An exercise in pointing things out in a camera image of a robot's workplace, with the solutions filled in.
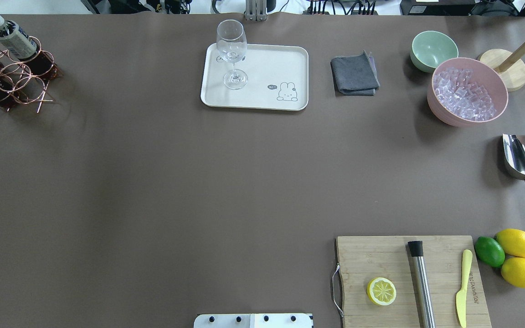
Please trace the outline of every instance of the citrus fruit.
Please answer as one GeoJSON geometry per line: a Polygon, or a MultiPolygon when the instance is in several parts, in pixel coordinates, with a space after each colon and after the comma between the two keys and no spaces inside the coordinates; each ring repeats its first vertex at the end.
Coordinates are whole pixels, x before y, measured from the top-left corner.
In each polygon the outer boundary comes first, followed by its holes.
{"type": "Polygon", "coordinates": [[[525,288],[525,258],[511,257],[505,260],[502,277],[516,287],[525,288]]]}
{"type": "Polygon", "coordinates": [[[377,305],[390,305],[396,299],[396,287],[386,278],[374,278],[368,283],[368,298],[377,305]]]}
{"type": "Polygon", "coordinates": [[[495,235],[506,254],[525,257],[525,231],[518,229],[504,229],[495,235]]]}
{"type": "Polygon", "coordinates": [[[506,255],[502,246],[493,238],[479,237],[475,242],[475,254],[481,262],[490,267],[498,268],[504,263],[506,255]]]}

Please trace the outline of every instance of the yellow knife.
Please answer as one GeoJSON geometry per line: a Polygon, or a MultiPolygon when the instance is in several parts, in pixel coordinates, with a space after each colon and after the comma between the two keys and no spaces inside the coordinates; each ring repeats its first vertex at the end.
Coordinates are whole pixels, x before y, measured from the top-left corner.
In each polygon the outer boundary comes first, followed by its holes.
{"type": "Polygon", "coordinates": [[[455,303],[457,304],[457,317],[461,327],[467,326],[465,319],[465,301],[467,300],[467,283],[469,281],[469,272],[471,272],[471,261],[473,253],[469,249],[463,251],[463,261],[461,262],[461,289],[457,292],[455,303]]]}

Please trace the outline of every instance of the wooden disc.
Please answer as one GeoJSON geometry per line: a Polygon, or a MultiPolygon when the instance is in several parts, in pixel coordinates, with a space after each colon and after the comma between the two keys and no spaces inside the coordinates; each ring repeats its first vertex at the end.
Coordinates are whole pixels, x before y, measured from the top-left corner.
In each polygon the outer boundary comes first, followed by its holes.
{"type": "MultiPolygon", "coordinates": [[[[496,70],[512,53],[504,49],[487,50],[479,61],[496,70]]],[[[525,64],[520,59],[504,72],[498,72],[509,92],[519,90],[525,84],[525,64]]]]}

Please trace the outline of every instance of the gray napkin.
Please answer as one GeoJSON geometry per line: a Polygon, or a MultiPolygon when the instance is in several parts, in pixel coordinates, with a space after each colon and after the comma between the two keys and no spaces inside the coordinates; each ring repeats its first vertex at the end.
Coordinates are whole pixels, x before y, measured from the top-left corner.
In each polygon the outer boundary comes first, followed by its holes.
{"type": "Polygon", "coordinates": [[[333,58],[331,69],[338,91],[346,96],[373,96],[380,87],[374,58],[366,52],[360,56],[333,58]]]}

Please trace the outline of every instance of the glass base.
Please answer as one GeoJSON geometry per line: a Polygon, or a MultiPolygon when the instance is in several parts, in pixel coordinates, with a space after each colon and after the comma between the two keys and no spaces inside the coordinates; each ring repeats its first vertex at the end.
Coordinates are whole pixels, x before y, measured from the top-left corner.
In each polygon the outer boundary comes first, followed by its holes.
{"type": "Polygon", "coordinates": [[[242,89],[248,83],[248,76],[241,69],[231,69],[224,75],[224,85],[229,89],[242,89]]]}

